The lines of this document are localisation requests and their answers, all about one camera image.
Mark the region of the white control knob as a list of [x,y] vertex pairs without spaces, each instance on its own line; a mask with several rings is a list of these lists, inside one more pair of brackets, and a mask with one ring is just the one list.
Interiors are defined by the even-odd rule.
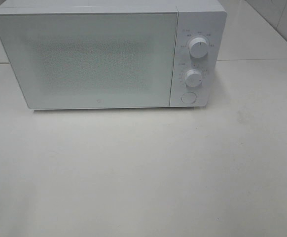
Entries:
[[198,87],[202,83],[202,73],[197,69],[188,70],[184,74],[184,81],[188,87]]
[[188,43],[189,54],[193,58],[202,58],[207,55],[209,43],[205,37],[196,36]]

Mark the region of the white microwave oven body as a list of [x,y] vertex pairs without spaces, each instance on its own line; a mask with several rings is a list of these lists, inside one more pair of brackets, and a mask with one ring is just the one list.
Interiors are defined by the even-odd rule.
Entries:
[[[0,5],[0,15],[153,13],[177,15],[170,101],[166,107],[205,106],[227,18],[227,12],[216,0],[7,0]],[[209,43],[208,53],[202,58],[189,54],[188,43],[196,36],[205,37]],[[185,84],[184,74],[191,69],[202,73],[198,87]],[[196,94],[195,103],[182,102],[181,97],[187,92]]]

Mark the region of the white microwave door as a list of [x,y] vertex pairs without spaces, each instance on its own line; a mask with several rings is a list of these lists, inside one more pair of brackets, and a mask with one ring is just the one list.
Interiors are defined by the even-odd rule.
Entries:
[[166,107],[175,13],[0,15],[30,109]]

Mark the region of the round white door button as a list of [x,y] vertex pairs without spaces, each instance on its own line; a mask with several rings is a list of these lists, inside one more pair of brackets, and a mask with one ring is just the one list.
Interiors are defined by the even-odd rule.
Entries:
[[181,100],[185,104],[193,104],[196,102],[197,96],[193,92],[187,92],[182,97]]

